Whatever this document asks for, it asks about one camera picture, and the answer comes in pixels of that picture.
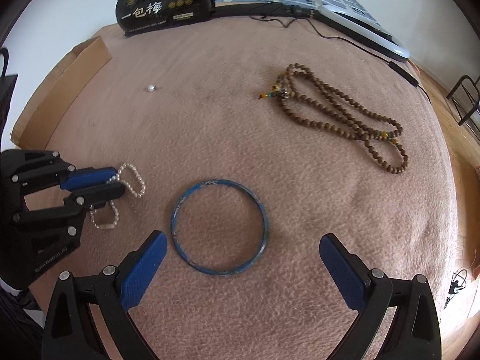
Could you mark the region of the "pink brown blanket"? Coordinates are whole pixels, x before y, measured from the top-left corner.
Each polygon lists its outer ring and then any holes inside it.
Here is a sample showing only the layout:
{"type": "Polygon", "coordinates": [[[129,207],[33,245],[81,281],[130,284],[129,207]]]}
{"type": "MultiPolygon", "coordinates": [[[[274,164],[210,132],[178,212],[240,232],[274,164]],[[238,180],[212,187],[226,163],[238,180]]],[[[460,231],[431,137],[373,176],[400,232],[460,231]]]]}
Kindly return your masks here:
{"type": "Polygon", "coordinates": [[[268,251],[256,269],[214,278],[188,271],[169,250],[131,312],[159,358],[326,358],[355,316],[320,261],[326,233],[391,277],[425,275],[442,304],[457,218],[434,110],[379,60],[321,39],[325,29],[241,17],[134,37],[115,24],[98,30],[112,59],[72,103],[49,148],[78,167],[131,163],[146,192],[118,201],[117,228],[85,225],[80,247],[32,284],[39,306],[47,308],[60,272],[96,274],[153,230],[168,231],[174,197],[214,178],[264,199],[268,251]],[[260,99],[292,63],[401,123],[406,171],[385,172],[360,142],[298,125],[260,99]]]}

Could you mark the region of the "blue bangle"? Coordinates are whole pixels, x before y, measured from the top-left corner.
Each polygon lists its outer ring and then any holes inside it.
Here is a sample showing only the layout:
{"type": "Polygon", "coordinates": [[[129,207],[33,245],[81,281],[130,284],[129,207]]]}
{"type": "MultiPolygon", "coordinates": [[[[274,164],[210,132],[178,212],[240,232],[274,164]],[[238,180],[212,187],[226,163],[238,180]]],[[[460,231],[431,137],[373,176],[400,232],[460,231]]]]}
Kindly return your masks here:
{"type": "Polygon", "coordinates": [[[172,250],[189,272],[214,278],[256,269],[269,248],[270,215],[260,194],[236,180],[198,180],[171,201],[172,250]]]}

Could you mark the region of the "black clothes rack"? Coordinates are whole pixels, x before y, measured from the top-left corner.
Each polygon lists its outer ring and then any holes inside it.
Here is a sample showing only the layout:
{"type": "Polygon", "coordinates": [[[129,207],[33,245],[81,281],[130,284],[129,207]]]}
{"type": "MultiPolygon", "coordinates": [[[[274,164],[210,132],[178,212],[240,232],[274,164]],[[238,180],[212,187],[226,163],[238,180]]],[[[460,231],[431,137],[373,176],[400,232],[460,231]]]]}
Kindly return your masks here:
{"type": "Polygon", "coordinates": [[[447,96],[448,105],[460,127],[466,127],[479,141],[479,78],[463,75],[447,96]]]}

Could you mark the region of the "black snack bag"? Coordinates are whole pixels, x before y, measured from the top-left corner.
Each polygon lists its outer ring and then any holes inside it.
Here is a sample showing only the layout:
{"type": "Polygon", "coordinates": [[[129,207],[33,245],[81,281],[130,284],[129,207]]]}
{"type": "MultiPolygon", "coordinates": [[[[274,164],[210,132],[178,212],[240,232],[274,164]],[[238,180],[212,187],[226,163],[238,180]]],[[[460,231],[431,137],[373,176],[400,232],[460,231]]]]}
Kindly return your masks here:
{"type": "Polygon", "coordinates": [[[210,20],[215,0],[117,0],[115,16],[127,36],[210,20]]]}

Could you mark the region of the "open cardboard box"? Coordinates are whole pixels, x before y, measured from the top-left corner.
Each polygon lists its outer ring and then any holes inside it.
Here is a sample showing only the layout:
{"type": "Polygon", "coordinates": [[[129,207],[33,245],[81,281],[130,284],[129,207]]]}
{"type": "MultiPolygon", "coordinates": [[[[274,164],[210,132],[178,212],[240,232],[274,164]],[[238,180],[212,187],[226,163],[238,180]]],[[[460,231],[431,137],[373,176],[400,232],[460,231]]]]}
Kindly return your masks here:
{"type": "Polygon", "coordinates": [[[10,134],[12,143],[21,149],[44,150],[77,96],[111,59],[101,37],[73,47],[28,100],[10,134]]]}

